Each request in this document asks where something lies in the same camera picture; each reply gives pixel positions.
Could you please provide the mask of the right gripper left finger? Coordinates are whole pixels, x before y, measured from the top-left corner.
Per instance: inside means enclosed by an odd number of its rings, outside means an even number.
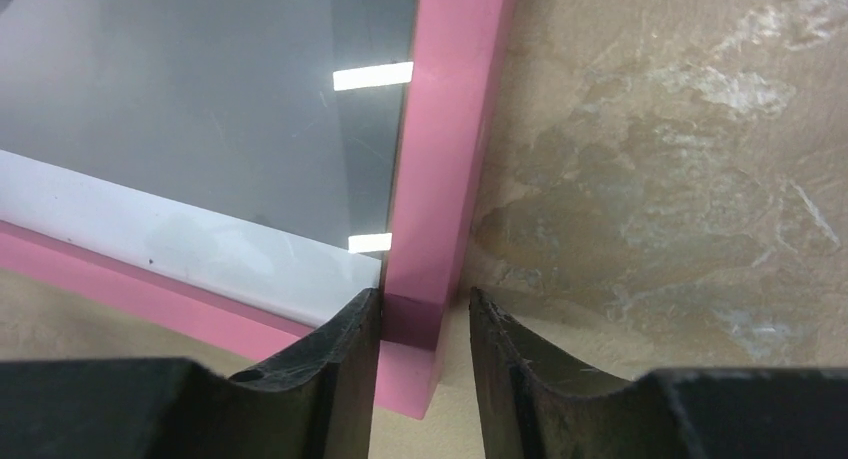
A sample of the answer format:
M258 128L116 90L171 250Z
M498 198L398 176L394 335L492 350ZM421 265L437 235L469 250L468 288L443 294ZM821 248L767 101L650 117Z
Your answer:
M223 377L186 358L1 366L5 458L364 458L382 295Z

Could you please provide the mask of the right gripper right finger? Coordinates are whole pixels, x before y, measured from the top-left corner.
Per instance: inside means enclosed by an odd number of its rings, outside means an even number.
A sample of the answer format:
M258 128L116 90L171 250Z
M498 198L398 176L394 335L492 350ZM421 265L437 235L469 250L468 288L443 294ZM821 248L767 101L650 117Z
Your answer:
M473 289L470 345L489 458L843 458L843 368L596 369Z

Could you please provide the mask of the pink picture frame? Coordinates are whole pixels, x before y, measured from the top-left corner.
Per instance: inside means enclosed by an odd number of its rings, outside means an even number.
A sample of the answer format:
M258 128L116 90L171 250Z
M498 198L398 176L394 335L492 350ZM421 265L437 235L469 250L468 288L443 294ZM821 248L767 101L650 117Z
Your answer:
M424 417L441 373L515 0L418 0L388 231L349 242L379 254L385 293L378 406ZM3 268L254 360L309 325L4 222Z

